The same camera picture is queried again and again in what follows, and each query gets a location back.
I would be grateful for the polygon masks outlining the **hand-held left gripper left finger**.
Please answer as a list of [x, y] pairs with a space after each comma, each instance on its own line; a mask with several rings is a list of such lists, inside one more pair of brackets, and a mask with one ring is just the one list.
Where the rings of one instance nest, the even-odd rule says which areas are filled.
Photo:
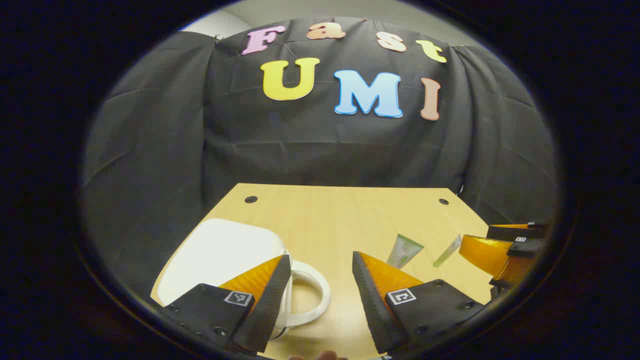
[[290, 256], [279, 255], [220, 287], [194, 285], [161, 313], [205, 342], [254, 356], [266, 350], [290, 277]]

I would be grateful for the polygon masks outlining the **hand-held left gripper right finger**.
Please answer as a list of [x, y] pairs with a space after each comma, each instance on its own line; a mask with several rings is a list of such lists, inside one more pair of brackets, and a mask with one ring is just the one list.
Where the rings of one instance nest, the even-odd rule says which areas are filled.
[[421, 281], [363, 251], [352, 254], [352, 274], [380, 354], [439, 344], [484, 308], [443, 279]]

